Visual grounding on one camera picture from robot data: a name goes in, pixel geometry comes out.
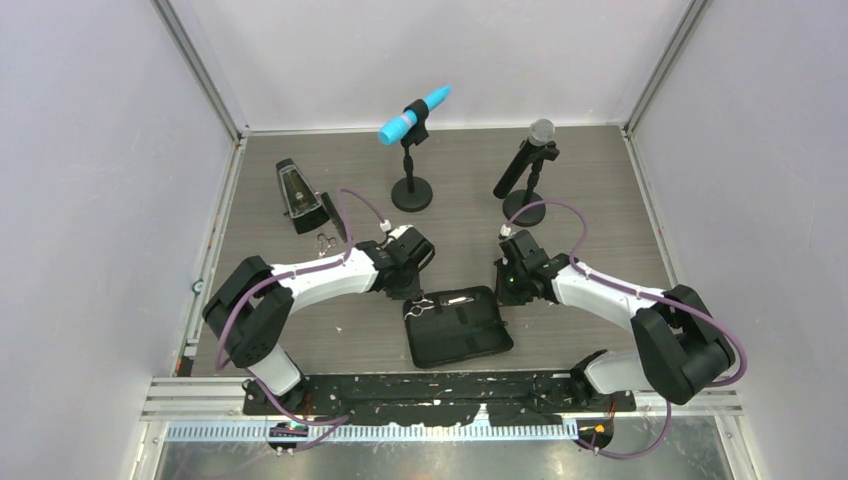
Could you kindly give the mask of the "silver scissors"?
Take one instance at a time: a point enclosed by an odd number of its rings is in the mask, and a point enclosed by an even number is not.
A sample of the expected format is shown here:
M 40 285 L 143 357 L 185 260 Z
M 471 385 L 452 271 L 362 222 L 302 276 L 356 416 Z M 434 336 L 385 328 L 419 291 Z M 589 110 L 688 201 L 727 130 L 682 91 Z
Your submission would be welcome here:
M 404 313 L 404 319 L 410 317 L 420 317 L 425 312 L 429 310 L 433 310 L 436 307 L 453 307 L 458 305 L 463 305 L 467 303 L 473 303 L 475 299 L 471 296 L 459 296 L 455 298 L 450 298 L 448 300 L 433 300 L 426 297 L 421 297 L 420 299 L 413 300 L 411 302 L 410 307 Z
M 318 245 L 318 257 L 325 257 L 331 249 L 337 245 L 337 238 L 324 233 L 319 233 L 316 237 Z

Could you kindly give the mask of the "black zip tool case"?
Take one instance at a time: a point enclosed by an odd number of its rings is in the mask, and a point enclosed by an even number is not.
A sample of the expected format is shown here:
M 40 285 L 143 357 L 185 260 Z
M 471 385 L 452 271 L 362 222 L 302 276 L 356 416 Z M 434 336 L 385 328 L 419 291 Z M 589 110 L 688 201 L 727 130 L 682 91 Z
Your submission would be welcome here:
M 403 304 L 403 321 L 415 367 L 431 369 L 504 353 L 514 347 L 491 288 L 474 286 L 430 292 L 421 297 L 439 301 L 459 296 L 471 296 L 475 301 L 453 307 L 436 307 L 420 317 L 407 319 L 404 319 L 404 313 L 413 300 Z

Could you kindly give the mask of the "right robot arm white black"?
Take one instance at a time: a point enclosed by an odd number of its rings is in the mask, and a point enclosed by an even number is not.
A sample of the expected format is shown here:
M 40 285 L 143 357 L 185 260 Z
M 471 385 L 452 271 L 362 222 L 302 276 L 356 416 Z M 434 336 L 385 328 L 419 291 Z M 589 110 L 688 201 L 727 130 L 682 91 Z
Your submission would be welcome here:
M 495 293 L 502 305 L 540 299 L 579 308 L 633 337 L 633 350 L 600 350 L 572 369 L 571 397 L 584 410 L 629 390 L 684 405 L 736 364 L 731 342 L 688 286 L 662 290 L 600 274 L 565 253 L 549 256 L 527 230 L 503 227 L 499 247 Z

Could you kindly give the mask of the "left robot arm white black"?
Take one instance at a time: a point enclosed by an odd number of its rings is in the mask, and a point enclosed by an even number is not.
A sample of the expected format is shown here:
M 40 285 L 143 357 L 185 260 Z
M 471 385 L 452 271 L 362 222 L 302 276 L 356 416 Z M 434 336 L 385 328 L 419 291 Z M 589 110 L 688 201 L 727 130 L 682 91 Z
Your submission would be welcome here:
M 383 292 L 392 299 L 420 296 L 420 273 L 435 246 L 412 225 L 381 241 L 363 241 L 337 255 L 299 264 L 244 259 L 210 296 L 202 318 L 219 341 L 216 362 L 249 371 L 268 389 L 280 412 L 298 412 L 307 398 L 303 374 L 280 344 L 290 315 L 348 294 Z

